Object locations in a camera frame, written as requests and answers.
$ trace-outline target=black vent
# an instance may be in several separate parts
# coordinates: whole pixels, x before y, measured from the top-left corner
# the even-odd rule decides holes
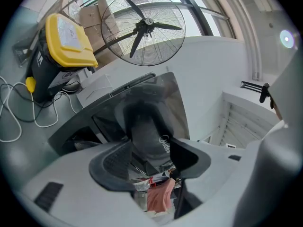
[[[235,160],[235,161],[240,161],[241,157],[240,156],[236,156],[236,155],[231,155],[228,157],[229,159]]]
[[[112,175],[128,180],[132,148],[124,145],[104,159],[104,168]]]
[[[55,202],[63,184],[49,182],[46,187],[36,197],[34,203],[48,212]]]

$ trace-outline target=white cable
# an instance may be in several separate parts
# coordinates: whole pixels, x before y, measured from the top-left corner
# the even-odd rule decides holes
[[[26,85],[25,85],[24,83],[22,83],[22,82],[17,82],[17,83],[14,84],[14,86],[15,86],[15,85],[18,85],[18,84],[22,84],[22,85],[26,86]],[[7,106],[8,110],[9,110],[9,113],[11,114],[11,116],[13,116],[14,120],[16,121],[16,123],[17,123],[17,125],[18,125],[18,127],[19,127],[19,135],[18,135],[15,139],[13,139],[13,140],[1,140],[1,139],[0,139],[0,141],[3,142],[3,143],[9,143],[9,142],[17,141],[17,140],[21,137],[21,134],[22,134],[21,125],[20,125],[18,119],[15,117],[15,115],[13,114],[12,110],[11,110],[10,107],[9,107],[9,96],[10,96],[10,93],[11,93],[11,91],[13,90],[14,86],[9,90],[9,93],[8,93],[8,95],[6,96],[6,98],[5,98],[4,102],[3,102],[3,105],[2,105],[2,108],[1,108],[1,113],[2,113],[3,107],[4,107],[5,103],[6,103],[6,106]]]
[[[5,84],[7,84],[7,81],[2,77],[0,76],[0,79],[2,79],[2,81],[4,81]],[[3,107],[4,107],[4,104],[8,98],[9,94],[6,95],[6,98],[4,99],[3,101],[3,104],[1,105],[1,109],[0,109],[0,117],[1,117],[1,114],[2,114],[2,110],[3,110]]]
[[[33,98],[33,94],[31,93],[31,92],[29,92],[30,93],[30,96],[31,96],[31,98],[32,98],[32,104],[33,104],[33,116],[34,116],[34,122],[35,122],[35,125],[37,125],[39,128],[48,128],[48,127],[51,127],[51,126],[53,126],[53,125],[55,125],[55,124],[57,124],[57,122],[58,122],[58,120],[59,120],[59,116],[58,116],[58,112],[57,112],[57,109],[56,109],[56,104],[55,104],[55,101],[54,101],[54,98],[53,98],[53,108],[55,109],[55,113],[56,113],[56,116],[57,116],[57,120],[56,120],[56,122],[55,123],[52,123],[52,124],[50,124],[50,125],[39,125],[38,123],[37,123],[37,121],[36,121],[36,114],[35,114],[35,104],[34,104],[34,98]]]
[[[7,81],[6,81],[2,76],[0,76],[0,79],[2,79],[2,80],[7,84]],[[9,88],[9,85],[7,85],[7,88],[9,89],[9,93],[7,94],[6,98],[5,98],[4,101],[3,101],[3,105],[1,105],[1,108],[0,108],[0,117],[1,117],[1,114],[2,114],[3,107],[4,107],[4,105],[6,104],[8,110],[9,110],[9,113],[12,115],[12,117],[14,118],[14,120],[15,120],[16,123],[17,123],[20,132],[19,132],[19,135],[18,135],[15,139],[13,139],[13,140],[1,140],[1,139],[0,139],[0,142],[3,142],[3,143],[9,143],[9,142],[17,141],[17,140],[21,137],[21,134],[22,134],[21,125],[20,125],[18,119],[15,117],[14,113],[12,112],[12,110],[11,110],[10,107],[9,107],[9,96],[10,96],[11,91],[14,89],[14,87],[15,87],[16,85],[23,85],[23,86],[27,87],[27,86],[26,86],[24,83],[22,83],[22,82],[17,82],[17,83],[15,83],[11,89]],[[68,97],[69,101],[70,101],[71,109],[74,111],[75,114],[77,113],[77,112],[74,110],[74,108],[72,107],[70,96],[69,96],[66,92],[60,91],[60,92],[56,93],[56,95],[55,95],[54,98],[53,98],[53,108],[55,109],[55,113],[56,113],[57,120],[56,120],[54,123],[50,124],[50,125],[39,125],[39,124],[37,123],[36,117],[35,117],[35,104],[34,104],[33,94],[32,94],[31,92],[29,92],[29,93],[30,93],[31,99],[32,99],[34,122],[35,122],[35,124],[36,124],[39,128],[51,127],[51,126],[55,125],[55,124],[58,122],[59,116],[58,116],[58,112],[57,112],[56,104],[55,104],[55,103],[56,103],[56,102],[55,102],[55,98],[56,98],[56,96],[57,96],[58,94],[65,94],[65,95]]]
[[[65,95],[68,97],[68,99],[69,99],[69,101],[70,101],[70,105],[71,105],[71,98],[70,98],[70,96],[69,96],[66,92],[60,91],[60,92],[58,92],[58,93],[61,93],[61,94],[63,93],[63,94],[65,94]],[[72,105],[71,105],[71,109],[74,111],[75,114],[77,113],[77,112],[74,110],[74,108],[72,107]]]

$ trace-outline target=power cord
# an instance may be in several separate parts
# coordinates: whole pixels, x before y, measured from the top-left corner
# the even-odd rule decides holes
[[[18,136],[17,136],[15,139],[13,139],[13,140],[1,140],[1,139],[0,139],[0,142],[3,142],[3,143],[14,142],[14,141],[17,141],[17,140],[21,137],[22,128],[21,128],[21,125],[20,125],[18,119],[16,118],[16,116],[15,116],[14,113],[12,112],[11,108],[9,107],[9,96],[10,96],[12,90],[15,89],[15,86],[16,86],[16,85],[23,85],[23,86],[25,86],[25,87],[27,87],[27,86],[26,86],[24,83],[22,83],[22,82],[17,82],[17,83],[15,83],[15,84],[11,87],[11,85],[10,85],[9,83],[7,83],[7,81],[6,81],[2,76],[0,76],[0,79],[3,80],[3,81],[5,82],[5,85],[7,86],[8,90],[9,90],[9,93],[8,93],[7,96],[5,97],[4,101],[2,101],[2,99],[1,99],[2,105],[1,105],[1,107],[0,107],[0,117],[1,117],[1,114],[2,114],[2,111],[3,111],[3,108],[4,108],[5,104],[6,104],[6,108],[8,109],[9,113],[12,115],[13,119],[14,119],[14,120],[16,121],[16,123],[17,123],[17,126],[19,127],[19,134],[18,134]],[[53,102],[50,104],[50,105],[53,105],[53,107],[54,107],[54,110],[55,110],[55,113],[56,113],[56,117],[57,117],[56,121],[55,121],[54,123],[50,124],[50,125],[39,125],[39,124],[36,122],[36,118],[35,118],[35,115],[36,115],[36,114],[35,114],[35,101],[34,101],[34,99],[33,99],[33,94],[32,94],[31,92],[29,92],[29,93],[30,93],[30,95],[31,95],[31,100],[28,99],[28,98],[25,98],[25,100],[29,100],[29,101],[32,102],[32,105],[33,105],[33,117],[34,117],[34,122],[35,122],[35,124],[36,124],[39,128],[51,127],[51,126],[55,125],[55,124],[58,122],[59,116],[58,116],[58,112],[57,112],[57,109],[56,109],[55,101],[58,100],[59,98],[56,98],[56,96],[58,96],[58,95],[60,94],[60,97],[61,97],[62,94],[65,94],[65,95],[68,97],[68,99],[69,99],[69,101],[70,101],[70,105],[71,105],[71,98],[70,98],[70,96],[69,96],[66,92],[60,91],[60,92],[56,93],[56,95],[55,95],[54,98],[53,98]],[[45,108],[44,105],[43,105],[43,106],[40,106],[40,107],[41,107],[41,109],[40,109],[40,111],[38,112],[38,114],[40,114],[41,110],[42,110],[43,108]],[[71,109],[74,111],[75,114],[77,113],[77,112],[74,110],[74,108],[72,107],[72,105],[71,105]]]
[[[78,84],[77,84],[78,86],[77,86],[76,89],[70,90],[69,88],[66,88],[66,86],[70,86],[70,85],[72,85],[72,84],[74,84],[74,83],[76,83],[76,82],[78,83]],[[78,81],[76,80],[76,81],[74,81],[74,82],[72,82],[72,83],[70,83],[70,84],[64,85],[64,87],[62,88],[62,91],[63,91],[63,92],[66,92],[66,93],[69,93],[69,94],[75,93],[75,92],[77,92],[77,91],[79,90],[80,86],[81,86],[80,82],[78,82]]]
[[[16,89],[16,87],[14,87],[13,85],[11,85],[11,84],[9,84],[9,83],[3,83],[3,84],[0,86],[0,91],[1,91],[1,88],[2,88],[3,86],[5,86],[5,85],[8,85],[8,86],[12,87],[12,88],[15,90],[15,92],[17,92],[17,94],[18,94],[21,98],[23,98],[24,100],[29,101],[29,102],[32,102],[31,99],[22,96],[21,93]],[[20,120],[20,121],[22,121],[22,122],[25,122],[25,123],[32,123],[32,122],[34,122],[34,121],[39,117],[39,115],[40,115],[42,109],[50,107],[51,105],[53,105],[53,102],[54,102],[54,101],[57,101],[57,100],[60,99],[61,97],[62,97],[62,94],[60,94],[60,97],[59,97],[59,98],[57,98],[56,100],[53,100],[53,101],[52,101],[49,105],[47,105],[47,106],[45,106],[45,104],[46,104],[47,102],[45,102],[45,103],[41,106],[40,104],[38,104],[37,102],[34,101],[34,103],[35,103],[38,107],[40,107],[40,110],[38,111],[37,116],[34,117],[33,120],[21,119],[21,118],[19,118],[15,113],[14,113],[14,115],[15,115],[15,117],[16,117],[18,120]],[[3,103],[1,94],[0,94],[0,102],[1,102],[1,104],[4,106],[4,108],[5,108],[6,110],[8,110],[8,108],[7,108],[7,107],[4,105],[4,103]]]

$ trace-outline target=red object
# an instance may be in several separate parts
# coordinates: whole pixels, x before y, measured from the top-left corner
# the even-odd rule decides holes
[[[170,195],[175,187],[175,180],[170,178],[162,185],[148,189],[147,211],[164,212],[171,207]]]
[[[151,178],[148,179],[148,182],[150,183],[150,185],[153,184],[153,180],[152,180],[152,179],[153,179],[153,176],[152,176]]]

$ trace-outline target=yellow lid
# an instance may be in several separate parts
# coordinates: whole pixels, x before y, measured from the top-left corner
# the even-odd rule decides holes
[[[83,27],[62,14],[51,14],[46,19],[45,32],[49,52],[61,66],[98,66]]]
[[[28,91],[33,93],[36,87],[36,80],[33,77],[29,77],[25,80],[25,84],[27,86]]]

